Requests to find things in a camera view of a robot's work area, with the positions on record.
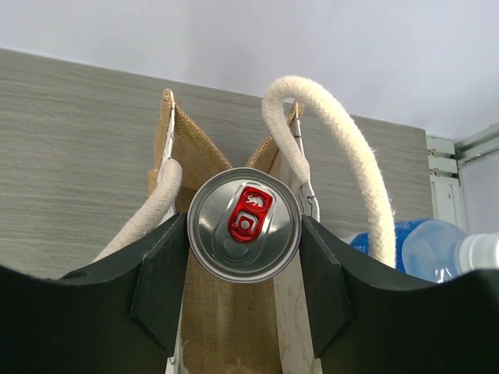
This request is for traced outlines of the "Pocari Sweat plastic bottle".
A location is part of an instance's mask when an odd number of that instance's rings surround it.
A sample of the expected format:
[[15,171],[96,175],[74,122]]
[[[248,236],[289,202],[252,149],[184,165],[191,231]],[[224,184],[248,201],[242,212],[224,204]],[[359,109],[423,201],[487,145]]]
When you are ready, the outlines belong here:
[[438,219],[395,224],[395,269],[441,284],[474,270],[498,269],[498,233],[470,234]]

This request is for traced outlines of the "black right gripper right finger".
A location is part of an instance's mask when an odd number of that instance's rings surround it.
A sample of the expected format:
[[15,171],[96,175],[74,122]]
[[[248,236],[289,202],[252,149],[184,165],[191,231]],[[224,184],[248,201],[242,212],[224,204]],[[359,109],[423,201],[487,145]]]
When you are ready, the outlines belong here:
[[313,353],[325,373],[495,373],[498,272],[443,284],[384,265],[303,218]]

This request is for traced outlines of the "burlap canvas tote bag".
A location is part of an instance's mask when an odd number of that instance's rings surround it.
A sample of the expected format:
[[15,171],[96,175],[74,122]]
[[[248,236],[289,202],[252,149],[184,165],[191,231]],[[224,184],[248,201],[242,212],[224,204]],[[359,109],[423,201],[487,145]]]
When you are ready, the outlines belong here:
[[374,152],[319,83],[283,76],[268,87],[262,115],[271,134],[244,168],[233,168],[167,93],[149,196],[102,256],[187,209],[195,261],[182,300],[178,373],[321,371],[299,261],[302,216],[320,215],[303,153],[303,108],[314,110],[350,163],[367,210],[374,259],[396,264],[391,201]]

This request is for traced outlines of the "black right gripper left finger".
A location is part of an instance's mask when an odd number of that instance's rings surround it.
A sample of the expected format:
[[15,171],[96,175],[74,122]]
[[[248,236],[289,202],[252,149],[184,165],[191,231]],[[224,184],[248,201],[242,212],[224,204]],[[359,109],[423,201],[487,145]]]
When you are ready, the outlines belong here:
[[4,373],[163,373],[186,277],[186,215],[64,277],[1,269]]

